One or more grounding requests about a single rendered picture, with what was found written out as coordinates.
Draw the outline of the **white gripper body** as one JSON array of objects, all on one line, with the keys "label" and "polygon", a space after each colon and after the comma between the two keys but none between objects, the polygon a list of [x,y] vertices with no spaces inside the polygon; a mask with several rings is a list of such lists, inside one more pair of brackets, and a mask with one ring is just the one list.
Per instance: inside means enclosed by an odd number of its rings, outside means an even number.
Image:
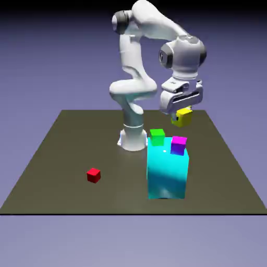
[{"label": "white gripper body", "polygon": [[199,104],[203,99],[203,87],[191,92],[172,93],[163,90],[160,95],[160,111],[164,114],[175,113],[182,108]]}]

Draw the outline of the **small yellow cube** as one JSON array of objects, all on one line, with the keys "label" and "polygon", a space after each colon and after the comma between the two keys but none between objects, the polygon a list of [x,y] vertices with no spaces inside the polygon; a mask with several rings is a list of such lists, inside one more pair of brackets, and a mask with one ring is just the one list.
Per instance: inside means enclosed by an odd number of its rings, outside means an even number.
[{"label": "small yellow cube", "polygon": [[171,118],[171,123],[177,127],[184,127],[190,124],[193,110],[191,106],[177,110],[176,117]]}]

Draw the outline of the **small green cube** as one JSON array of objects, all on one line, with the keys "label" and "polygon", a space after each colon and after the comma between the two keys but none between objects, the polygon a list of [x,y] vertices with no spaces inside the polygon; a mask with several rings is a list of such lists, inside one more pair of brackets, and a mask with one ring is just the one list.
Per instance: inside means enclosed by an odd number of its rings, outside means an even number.
[{"label": "small green cube", "polygon": [[153,146],[163,146],[165,140],[165,132],[162,128],[150,130],[150,140]]}]

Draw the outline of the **small magenta cube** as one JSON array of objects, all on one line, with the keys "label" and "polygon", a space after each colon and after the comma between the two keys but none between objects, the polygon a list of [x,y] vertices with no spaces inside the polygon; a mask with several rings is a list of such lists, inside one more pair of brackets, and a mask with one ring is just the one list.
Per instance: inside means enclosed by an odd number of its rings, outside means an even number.
[{"label": "small magenta cube", "polygon": [[171,140],[171,154],[184,155],[187,137],[173,136]]}]

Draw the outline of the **small red cube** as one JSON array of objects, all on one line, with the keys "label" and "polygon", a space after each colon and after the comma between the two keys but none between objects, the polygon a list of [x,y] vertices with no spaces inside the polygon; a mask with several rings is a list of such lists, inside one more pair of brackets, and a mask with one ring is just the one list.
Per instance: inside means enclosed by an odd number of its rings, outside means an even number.
[{"label": "small red cube", "polygon": [[87,180],[96,184],[101,179],[101,171],[96,168],[91,168],[87,171]]}]

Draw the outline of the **large cyan box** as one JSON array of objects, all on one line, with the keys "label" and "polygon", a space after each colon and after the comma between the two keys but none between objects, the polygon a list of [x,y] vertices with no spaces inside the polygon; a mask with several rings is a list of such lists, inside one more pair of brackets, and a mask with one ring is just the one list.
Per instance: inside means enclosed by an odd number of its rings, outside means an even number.
[{"label": "large cyan box", "polygon": [[163,146],[153,146],[148,138],[147,184],[149,199],[183,199],[189,166],[189,155],[171,153],[171,137],[166,137]]}]

